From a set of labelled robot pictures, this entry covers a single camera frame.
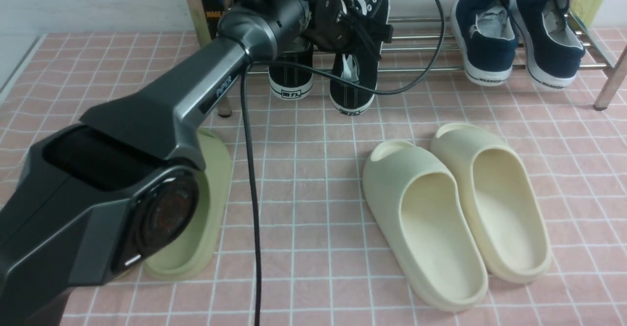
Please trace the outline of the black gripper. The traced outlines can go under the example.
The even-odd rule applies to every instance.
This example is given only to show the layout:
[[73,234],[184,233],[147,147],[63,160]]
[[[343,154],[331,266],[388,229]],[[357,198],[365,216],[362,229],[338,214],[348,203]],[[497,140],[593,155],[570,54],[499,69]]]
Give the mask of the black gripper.
[[329,53],[380,53],[390,43],[389,0],[309,0],[305,39]]

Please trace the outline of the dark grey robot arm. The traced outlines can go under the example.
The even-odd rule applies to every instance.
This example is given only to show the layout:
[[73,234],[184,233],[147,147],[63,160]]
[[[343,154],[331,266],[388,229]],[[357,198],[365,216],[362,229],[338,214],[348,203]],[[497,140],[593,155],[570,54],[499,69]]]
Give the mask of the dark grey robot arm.
[[107,284],[181,236],[208,164],[197,129],[251,66],[298,38],[380,58],[375,43],[392,35],[357,0],[239,0],[212,42],[34,143],[1,209],[1,324],[58,326],[74,288]]

